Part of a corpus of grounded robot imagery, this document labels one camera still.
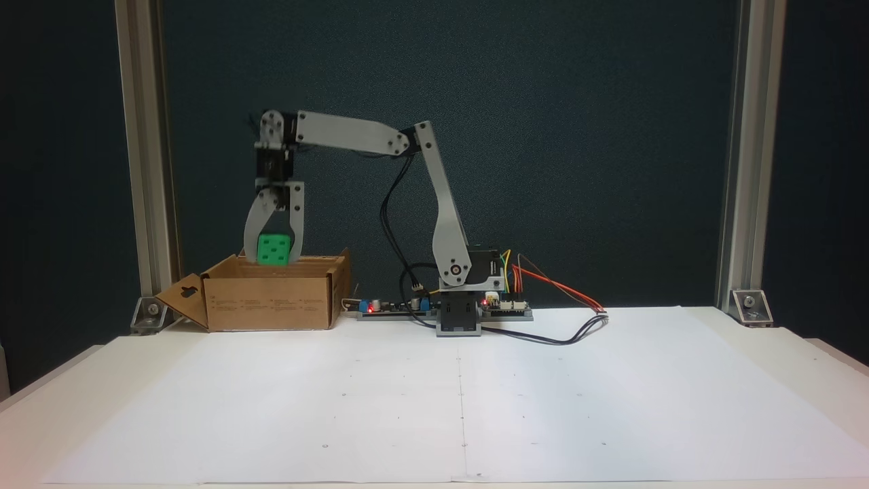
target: yellow wire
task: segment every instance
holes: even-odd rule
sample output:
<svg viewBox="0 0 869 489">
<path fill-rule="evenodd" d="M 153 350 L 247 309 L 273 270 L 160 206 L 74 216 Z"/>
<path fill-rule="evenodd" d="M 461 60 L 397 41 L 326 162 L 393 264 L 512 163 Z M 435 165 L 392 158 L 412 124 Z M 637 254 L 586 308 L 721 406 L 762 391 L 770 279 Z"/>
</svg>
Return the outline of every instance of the yellow wire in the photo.
<svg viewBox="0 0 869 489">
<path fill-rule="evenodd" d="M 508 265 L 510 263 L 510 253 L 512 251 L 513 250 L 507 250 L 507 257 L 504 258 L 504 263 L 506 263 Z M 506 265 L 504 265 L 504 287 L 505 287 L 505 290 L 507 291 L 507 293 L 510 293 L 510 282 L 507 280 L 507 266 Z"/>
</svg>

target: green cube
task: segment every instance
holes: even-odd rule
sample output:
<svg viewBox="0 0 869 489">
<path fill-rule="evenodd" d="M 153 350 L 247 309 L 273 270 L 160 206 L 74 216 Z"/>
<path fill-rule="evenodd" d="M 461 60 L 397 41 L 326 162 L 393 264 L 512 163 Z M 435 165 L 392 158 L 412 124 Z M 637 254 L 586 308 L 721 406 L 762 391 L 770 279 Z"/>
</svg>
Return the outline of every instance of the green cube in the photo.
<svg viewBox="0 0 869 489">
<path fill-rule="evenodd" d="M 256 262 L 260 265 L 286 265 L 293 240 L 286 234 L 261 234 L 256 247 Z"/>
</svg>

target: orange wire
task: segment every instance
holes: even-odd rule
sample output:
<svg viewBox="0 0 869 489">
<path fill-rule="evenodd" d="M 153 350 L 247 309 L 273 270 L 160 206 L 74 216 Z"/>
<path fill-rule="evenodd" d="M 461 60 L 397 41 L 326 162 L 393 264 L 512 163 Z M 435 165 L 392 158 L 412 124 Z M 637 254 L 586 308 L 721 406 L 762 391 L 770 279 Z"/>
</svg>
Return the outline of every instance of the orange wire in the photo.
<svg viewBox="0 0 869 489">
<path fill-rule="evenodd" d="M 575 296 L 577 296 L 577 297 L 579 297 L 579 298 L 582 298 L 583 300 L 585 300 L 586 302 L 588 302 L 588 304 L 592 306 L 592 309 L 595 309 L 595 310 L 601 310 L 601 311 L 603 311 L 603 309 L 604 309 L 603 306 L 600 305 L 600 303 L 598 303 L 598 301 L 596 301 L 596 300 L 590 298 L 589 296 L 587 296 L 586 294 L 584 294 L 584 293 L 582 293 L 582 292 L 580 292 L 580 291 L 575 291 L 574 289 L 571 289 L 570 287 L 568 287 L 568 286 L 566 286 L 566 285 L 564 285 L 564 284 L 560 284 L 560 283 L 558 283 L 558 282 L 556 282 L 556 281 L 554 281 L 554 280 L 552 280 L 552 279 L 550 279 L 550 278 L 546 278 L 546 277 L 543 277 L 543 276 L 541 276 L 541 275 L 537 275 L 536 273 L 534 273 L 534 272 L 532 272 L 532 271 L 528 271 L 528 270 L 525 270 L 525 269 L 522 268 L 522 267 L 519 267 L 519 266 L 513 265 L 513 274 L 515 275 L 516 273 L 526 273 L 526 274 L 528 274 L 529 276 L 531 276 L 531 277 L 533 277 L 533 278 L 536 278 L 536 279 L 540 280 L 541 282 L 548 282 L 549 284 L 555 285 L 556 287 L 558 287 L 559 289 L 562 289 L 563 291 L 571 292 L 571 293 L 573 293 Z"/>
</svg>

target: white table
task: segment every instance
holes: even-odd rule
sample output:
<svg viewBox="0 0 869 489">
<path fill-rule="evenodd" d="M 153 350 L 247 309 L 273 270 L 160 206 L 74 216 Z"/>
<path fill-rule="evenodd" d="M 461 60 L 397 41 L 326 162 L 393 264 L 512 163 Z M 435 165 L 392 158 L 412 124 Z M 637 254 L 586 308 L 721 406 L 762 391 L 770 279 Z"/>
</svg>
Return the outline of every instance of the white table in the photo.
<svg viewBox="0 0 869 489">
<path fill-rule="evenodd" d="M 783 328 L 749 330 L 712 307 L 688 310 L 771 377 L 823 412 L 854 439 L 869 446 L 869 377 L 859 372 L 862 365 L 847 365 Z M 37 383 L 36 389 L 25 390 L 24 395 L 19 393 L 1 404 L 0 487 L 50 487 L 40 484 L 39 481 L 51 467 L 65 459 L 142 389 L 160 379 L 182 355 L 205 337 L 206 334 L 195 326 L 176 325 L 152 337 L 118 338 L 98 351 L 90 351 L 89 356 L 76 358 L 72 361 L 76 365 L 65 372 L 50 374 L 44 381 Z M 143 454 L 142 460 L 147 464 L 148 455 Z M 630 488 L 852 488 L 869 487 L 869 479 L 549 485 Z M 338 485 L 318 484 L 316 487 L 328 489 L 324 486 Z M 375 486 L 395 489 L 396 484 Z M 71 487 L 106 489 L 108 486 Z M 156 486 L 111 487 L 142 489 Z"/>
</svg>

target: aluminum frame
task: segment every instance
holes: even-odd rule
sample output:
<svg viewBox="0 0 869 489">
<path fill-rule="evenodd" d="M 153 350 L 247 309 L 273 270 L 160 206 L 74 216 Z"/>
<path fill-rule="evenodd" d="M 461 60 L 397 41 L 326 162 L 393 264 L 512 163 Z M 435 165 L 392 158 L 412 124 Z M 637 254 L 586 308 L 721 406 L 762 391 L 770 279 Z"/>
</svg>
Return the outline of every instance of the aluminum frame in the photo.
<svg viewBox="0 0 869 489">
<path fill-rule="evenodd" d="M 159 0 L 115 1 L 129 181 L 143 297 L 168 289 L 182 269 L 164 89 L 161 5 Z"/>
<path fill-rule="evenodd" d="M 715 291 L 725 312 L 736 312 L 731 291 L 763 278 L 785 10 L 786 0 L 740 2 Z"/>
</svg>

